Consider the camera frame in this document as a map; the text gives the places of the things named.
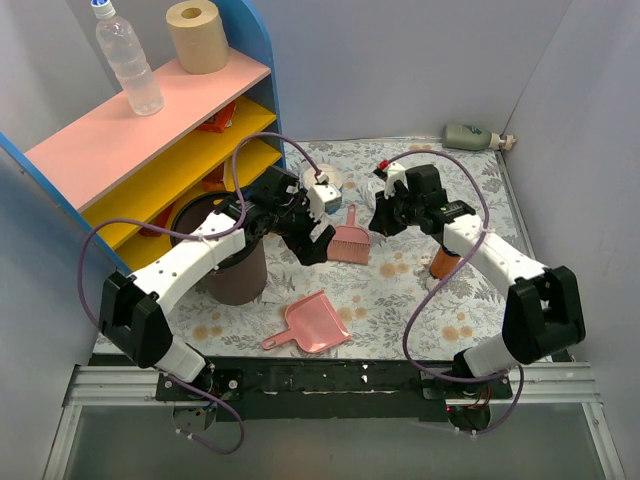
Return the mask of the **pink hand brush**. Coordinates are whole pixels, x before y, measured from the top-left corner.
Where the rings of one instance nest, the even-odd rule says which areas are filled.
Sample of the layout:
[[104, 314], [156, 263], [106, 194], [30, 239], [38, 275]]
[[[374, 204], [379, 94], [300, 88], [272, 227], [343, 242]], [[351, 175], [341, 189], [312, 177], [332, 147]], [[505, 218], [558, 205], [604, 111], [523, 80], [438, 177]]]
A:
[[335, 228], [327, 249], [329, 261], [367, 265], [371, 241], [367, 231], [356, 224], [356, 205], [350, 204], [344, 225]]

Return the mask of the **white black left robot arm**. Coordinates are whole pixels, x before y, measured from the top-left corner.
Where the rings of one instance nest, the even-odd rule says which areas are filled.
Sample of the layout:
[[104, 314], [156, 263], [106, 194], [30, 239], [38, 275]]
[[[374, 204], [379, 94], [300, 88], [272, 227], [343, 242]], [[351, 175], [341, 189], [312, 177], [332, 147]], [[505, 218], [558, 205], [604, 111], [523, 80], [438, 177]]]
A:
[[213, 364], [173, 334], [167, 317], [183, 295], [230, 257], [279, 235], [299, 263], [327, 260], [335, 230], [312, 231], [340, 206], [341, 192], [326, 176], [305, 188], [293, 173], [267, 168], [250, 186], [227, 196], [193, 232], [151, 264], [129, 276], [110, 275], [103, 284], [99, 331], [140, 368], [169, 376], [193, 400], [213, 389]]

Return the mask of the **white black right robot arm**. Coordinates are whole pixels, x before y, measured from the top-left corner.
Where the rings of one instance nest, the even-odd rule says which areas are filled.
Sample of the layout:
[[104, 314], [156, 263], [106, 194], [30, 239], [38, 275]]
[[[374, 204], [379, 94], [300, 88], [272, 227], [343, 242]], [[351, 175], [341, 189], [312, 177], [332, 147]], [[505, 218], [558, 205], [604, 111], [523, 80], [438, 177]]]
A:
[[578, 282], [567, 267], [550, 268], [489, 231], [463, 201], [451, 201], [433, 165], [383, 162], [385, 187], [375, 195], [371, 231], [386, 237], [417, 227], [462, 262], [470, 262], [506, 301], [500, 333], [455, 355], [442, 380], [475, 397], [508, 370], [581, 343], [586, 337]]

